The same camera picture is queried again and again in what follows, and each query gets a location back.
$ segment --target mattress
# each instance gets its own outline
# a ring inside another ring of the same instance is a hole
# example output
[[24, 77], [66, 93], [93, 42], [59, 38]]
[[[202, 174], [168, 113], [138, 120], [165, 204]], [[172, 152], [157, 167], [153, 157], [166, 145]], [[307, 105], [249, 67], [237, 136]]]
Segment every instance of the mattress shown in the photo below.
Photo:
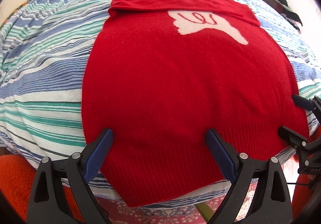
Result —
[[[82, 78], [94, 41], [109, 17], [111, 1], [31, 0], [0, 30], [0, 144], [24, 156], [34, 168], [44, 156], [63, 159], [86, 145], [81, 125]], [[320, 66], [297, 31], [261, 0], [235, 1], [247, 4], [282, 48], [293, 66], [300, 95], [321, 97]], [[310, 112], [307, 121], [312, 134], [318, 122]], [[287, 148], [276, 156], [283, 163], [293, 154]], [[122, 201], [100, 173], [89, 185], [98, 197]], [[145, 207], [195, 204], [221, 196], [229, 186], [222, 180]]]

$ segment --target red sweater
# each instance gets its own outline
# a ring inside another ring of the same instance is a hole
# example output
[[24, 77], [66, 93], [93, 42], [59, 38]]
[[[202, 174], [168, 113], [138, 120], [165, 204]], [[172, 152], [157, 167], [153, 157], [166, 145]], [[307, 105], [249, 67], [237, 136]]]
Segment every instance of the red sweater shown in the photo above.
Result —
[[233, 0], [113, 0], [86, 67], [87, 142], [108, 127], [102, 173], [129, 206], [169, 200], [222, 179], [205, 144], [215, 128], [267, 160], [309, 136], [292, 66], [247, 5]]

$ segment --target white patch on sweater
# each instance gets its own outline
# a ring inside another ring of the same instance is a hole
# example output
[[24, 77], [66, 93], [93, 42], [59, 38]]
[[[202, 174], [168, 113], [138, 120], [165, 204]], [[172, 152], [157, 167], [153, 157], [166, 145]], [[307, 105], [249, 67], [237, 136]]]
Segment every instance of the white patch on sweater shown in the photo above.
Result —
[[168, 14], [175, 19], [174, 25], [178, 28], [178, 32], [181, 35], [188, 35], [205, 28], [212, 28], [227, 33], [240, 44], [248, 44], [247, 40], [227, 20], [211, 12], [170, 10]]

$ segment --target silver screw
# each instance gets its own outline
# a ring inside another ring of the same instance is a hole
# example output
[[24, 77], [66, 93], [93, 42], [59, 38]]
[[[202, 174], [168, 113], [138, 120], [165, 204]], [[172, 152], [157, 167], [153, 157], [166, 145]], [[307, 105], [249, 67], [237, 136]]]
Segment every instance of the silver screw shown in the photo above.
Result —
[[243, 160], [246, 160], [248, 158], [248, 155], [244, 152], [240, 153], [240, 158]]
[[272, 157], [272, 158], [271, 158], [271, 161], [274, 162], [274, 163], [277, 163], [279, 160], [278, 160], [278, 158], [276, 158], [276, 157]]
[[41, 162], [42, 163], [47, 163], [49, 161], [49, 157], [43, 157]]
[[79, 152], [75, 152], [75, 153], [73, 153], [73, 155], [71, 155], [71, 157], [73, 159], [78, 159], [80, 157], [80, 153]]

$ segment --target white wall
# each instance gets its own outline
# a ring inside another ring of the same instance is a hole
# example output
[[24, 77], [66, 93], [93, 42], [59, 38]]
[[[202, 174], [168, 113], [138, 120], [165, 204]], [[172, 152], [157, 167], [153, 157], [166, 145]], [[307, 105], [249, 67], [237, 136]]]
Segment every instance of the white wall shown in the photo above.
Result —
[[303, 23], [302, 37], [321, 63], [321, 12], [315, 0], [287, 0]]

